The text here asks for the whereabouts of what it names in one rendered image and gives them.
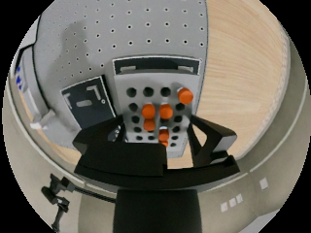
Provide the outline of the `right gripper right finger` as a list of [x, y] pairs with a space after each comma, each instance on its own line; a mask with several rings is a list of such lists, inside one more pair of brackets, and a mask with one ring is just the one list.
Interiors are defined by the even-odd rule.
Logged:
[[[195, 136], [192, 124], [206, 135], [206, 141], [203, 147], [199, 143], [197, 136]], [[193, 166], [202, 166], [211, 154], [227, 151], [232, 147], [238, 137], [233, 129], [223, 127], [210, 120], [202, 119], [202, 117], [195, 116], [194, 114], [191, 114], [187, 133], [188, 140], [190, 140], [191, 163], [193, 163]]]

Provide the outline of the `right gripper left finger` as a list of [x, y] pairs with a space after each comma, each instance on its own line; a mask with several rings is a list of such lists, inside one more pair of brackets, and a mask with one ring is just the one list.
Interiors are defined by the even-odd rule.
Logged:
[[108, 119], [105, 121], [101, 121], [101, 123], [97, 123], [82, 129], [79, 131], [77, 136], [82, 137], [90, 137], [93, 140], [106, 140], [108, 141], [109, 133], [112, 133], [114, 129], [120, 127], [120, 133], [118, 133], [116, 141], [125, 141], [125, 135], [127, 135], [127, 129], [125, 129], [123, 116], [114, 116], [112, 119]]

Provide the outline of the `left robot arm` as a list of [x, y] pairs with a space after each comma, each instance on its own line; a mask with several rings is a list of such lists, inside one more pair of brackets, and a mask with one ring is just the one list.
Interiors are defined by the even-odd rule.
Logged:
[[[51, 178], [51, 176], [50, 176], [50, 178]], [[48, 199], [48, 201], [50, 201], [50, 203], [52, 203], [52, 205], [58, 206], [58, 213], [57, 213], [57, 215], [55, 215], [54, 223], [51, 224], [51, 227], [55, 233], [59, 233], [59, 232], [57, 232], [57, 230], [59, 230], [58, 225], [61, 222], [61, 218], [62, 218], [63, 213], [67, 214], [67, 211], [69, 211], [69, 209], [67, 209], [67, 207], [69, 207], [70, 202], [67, 201], [67, 199], [65, 197], [57, 198], [58, 195], [55, 195], [55, 194], [58, 194], [59, 190], [65, 191], [65, 189], [62, 189], [61, 186], [58, 186], [57, 183], [55, 183], [52, 178], [51, 178], [50, 184], [51, 184], [50, 187], [46, 187], [46, 186], [42, 187], [42, 194], [44, 195], [44, 197], [46, 197]], [[52, 191], [53, 191], [53, 193], [52, 193]], [[63, 198], [65, 198], [65, 199], [63, 199]], [[62, 202], [61, 202], [61, 199], [63, 199]], [[59, 203], [63, 203], [63, 205], [59, 205]], [[61, 206], [61, 207], [59, 207], [59, 206]]]

